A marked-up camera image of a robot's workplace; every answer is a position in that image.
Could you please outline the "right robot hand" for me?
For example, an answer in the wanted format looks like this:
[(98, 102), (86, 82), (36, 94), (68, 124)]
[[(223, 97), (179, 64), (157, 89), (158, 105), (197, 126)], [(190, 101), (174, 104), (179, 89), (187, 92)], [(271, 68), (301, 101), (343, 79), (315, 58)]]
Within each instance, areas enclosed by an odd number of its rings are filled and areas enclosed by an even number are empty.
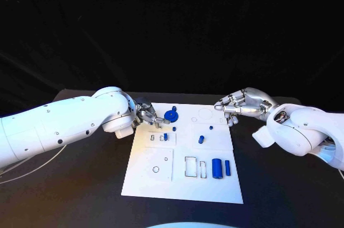
[(216, 102), (215, 109), (223, 112), (227, 126), (232, 127), (239, 123), (240, 115), (266, 121), (278, 106), (278, 102), (263, 91), (248, 87), (225, 96)]

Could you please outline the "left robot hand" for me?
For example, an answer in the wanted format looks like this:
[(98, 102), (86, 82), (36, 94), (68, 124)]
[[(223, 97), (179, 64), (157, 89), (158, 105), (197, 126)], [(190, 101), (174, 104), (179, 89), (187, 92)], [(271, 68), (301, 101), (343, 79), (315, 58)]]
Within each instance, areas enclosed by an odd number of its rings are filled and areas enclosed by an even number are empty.
[(135, 99), (135, 111), (134, 127), (138, 127), (143, 123), (153, 123), (157, 128), (161, 127), (161, 123), (170, 124), (167, 119), (158, 117), (153, 103), (147, 98), (140, 97)]

